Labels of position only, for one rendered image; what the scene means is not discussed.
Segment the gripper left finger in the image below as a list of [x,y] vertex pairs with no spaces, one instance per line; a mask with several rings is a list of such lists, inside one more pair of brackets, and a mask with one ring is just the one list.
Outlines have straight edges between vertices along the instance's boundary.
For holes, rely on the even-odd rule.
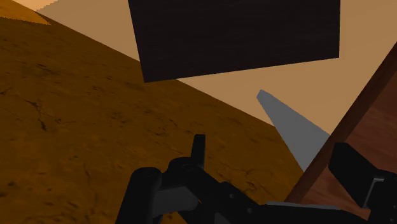
[[189,157],[171,160],[167,170],[136,169],[115,224],[160,224],[177,212],[186,224],[259,224],[259,205],[228,182],[204,170],[205,135],[193,138]]

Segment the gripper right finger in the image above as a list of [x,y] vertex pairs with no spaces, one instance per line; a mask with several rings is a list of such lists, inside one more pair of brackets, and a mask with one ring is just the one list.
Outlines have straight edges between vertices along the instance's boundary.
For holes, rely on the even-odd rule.
[[371,224],[397,224],[397,174],[376,168],[348,143],[335,143],[328,169]]

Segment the brown wooden table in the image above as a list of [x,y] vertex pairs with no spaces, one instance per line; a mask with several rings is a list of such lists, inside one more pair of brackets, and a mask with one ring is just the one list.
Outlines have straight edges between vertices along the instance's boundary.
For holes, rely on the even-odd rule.
[[287,202],[329,204],[367,219],[328,170],[336,142],[347,142],[379,169],[397,173],[397,42],[298,180]]

